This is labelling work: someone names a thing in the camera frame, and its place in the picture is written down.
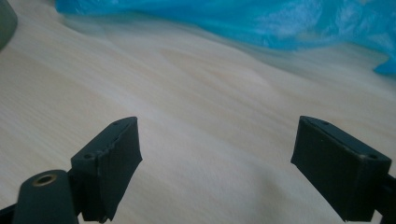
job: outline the light wood surface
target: light wood surface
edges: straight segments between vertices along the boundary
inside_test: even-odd
[[[290,164],[301,115],[396,160],[396,78],[372,72],[382,54],[257,49],[142,14],[9,2],[19,26],[0,52],[0,207],[130,116],[144,160],[113,223],[343,223]]]

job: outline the dark gray bracket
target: dark gray bracket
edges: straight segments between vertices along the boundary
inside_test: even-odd
[[[0,211],[1,224],[104,223],[117,207],[142,161],[137,118],[108,125],[72,159],[72,169],[47,171],[21,185],[18,202]]]
[[[291,163],[344,221],[396,223],[391,159],[327,121],[300,117]]]

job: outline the blue plastic sheet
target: blue plastic sheet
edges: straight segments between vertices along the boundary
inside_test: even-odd
[[[349,41],[388,54],[375,71],[396,74],[395,0],[56,0],[56,9],[79,15],[138,10],[271,49]]]

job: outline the screw hole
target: screw hole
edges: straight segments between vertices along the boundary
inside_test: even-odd
[[[92,154],[92,153],[88,153],[88,154],[85,154],[85,155],[84,155],[84,159],[85,159],[85,160],[89,160],[89,159],[91,159],[91,158],[93,158],[93,154]]]
[[[56,175],[42,175],[33,182],[33,186],[43,187],[52,183],[55,179]]]

